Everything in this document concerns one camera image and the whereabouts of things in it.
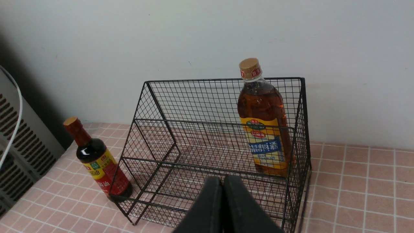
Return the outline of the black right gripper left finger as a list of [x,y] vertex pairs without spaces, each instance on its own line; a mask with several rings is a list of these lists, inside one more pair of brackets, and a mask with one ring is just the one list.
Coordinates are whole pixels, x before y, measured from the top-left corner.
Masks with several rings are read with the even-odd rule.
[[207,177],[201,192],[174,233],[222,233],[223,186],[218,177]]

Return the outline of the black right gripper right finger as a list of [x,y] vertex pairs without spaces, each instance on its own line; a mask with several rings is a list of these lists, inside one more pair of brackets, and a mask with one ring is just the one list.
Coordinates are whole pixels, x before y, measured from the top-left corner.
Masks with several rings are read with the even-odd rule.
[[282,233],[250,195],[238,176],[223,181],[223,231],[225,233]]

